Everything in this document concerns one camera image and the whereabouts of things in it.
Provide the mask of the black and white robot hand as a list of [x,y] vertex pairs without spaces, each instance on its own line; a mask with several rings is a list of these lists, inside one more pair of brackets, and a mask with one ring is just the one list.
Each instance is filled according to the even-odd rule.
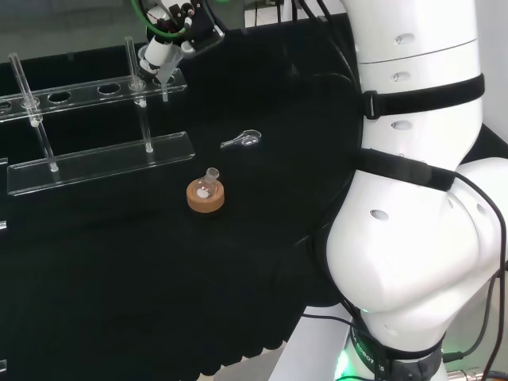
[[177,67],[183,57],[221,43],[227,31],[208,1],[156,1],[150,9],[142,1],[131,5],[146,28],[148,45],[139,59],[144,79],[155,78],[165,64]]

